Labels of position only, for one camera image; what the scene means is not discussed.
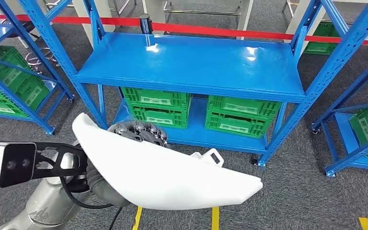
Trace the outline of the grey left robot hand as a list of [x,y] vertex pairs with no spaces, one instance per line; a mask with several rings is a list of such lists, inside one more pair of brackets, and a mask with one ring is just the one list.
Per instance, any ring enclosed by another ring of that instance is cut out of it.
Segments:
[[[147,141],[165,148],[171,147],[167,143],[167,134],[165,131],[156,127],[153,123],[139,120],[119,122],[111,125],[108,131],[138,142]],[[102,198],[110,205],[117,207],[126,207],[131,204],[111,187],[90,160],[87,160],[86,170],[90,191],[96,196]]]

